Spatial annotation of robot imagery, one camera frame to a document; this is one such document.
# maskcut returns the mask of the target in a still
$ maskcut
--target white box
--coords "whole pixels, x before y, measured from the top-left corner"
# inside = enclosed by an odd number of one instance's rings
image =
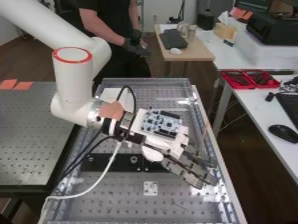
[[[238,32],[236,48],[256,65],[278,69],[298,69],[298,47],[265,45],[249,31]]]

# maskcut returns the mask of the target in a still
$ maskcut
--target person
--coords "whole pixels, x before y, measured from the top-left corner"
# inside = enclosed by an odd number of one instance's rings
[[[81,22],[89,36],[101,37],[111,46],[112,58],[95,78],[93,91],[103,78],[150,77],[136,0],[77,0]]]

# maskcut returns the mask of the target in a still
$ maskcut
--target keyboard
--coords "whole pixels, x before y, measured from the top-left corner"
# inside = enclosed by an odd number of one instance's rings
[[[298,94],[278,93],[276,97],[298,129]]]
[[[172,48],[184,49],[188,47],[188,42],[178,30],[165,30],[165,32],[160,34],[160,38],[166,50]]]

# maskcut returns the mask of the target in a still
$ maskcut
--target black glove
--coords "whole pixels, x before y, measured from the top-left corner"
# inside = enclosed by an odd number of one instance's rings
[[[132,44],[140,45],[141,39],[143,39],[143,32],[140,30],[133,30],[133,34],[131,38]]]
[[[137,54],[141,57],[149,57],[152,55],[152,53],[140,44],[139,45],[135,45],[132,43],[132,40],[131,39],[125,39],[123,48],[128,52],[135,53],[135,54]]]

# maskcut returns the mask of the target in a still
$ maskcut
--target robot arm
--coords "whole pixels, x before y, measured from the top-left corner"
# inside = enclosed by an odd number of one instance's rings
[[[0,0],[0,15],[55,50],[52,114],[140,144],[145,158],[160,162],[196,188],[204,183],[216,185],[208,172],[216,162],[190,150],[188,127],[177,115],[140,109],[137,114],[125,112],[120,121],[99,116],[103,101],[92,97],[92,80],[111,58],[108,43],[89,38],[35,0]]]

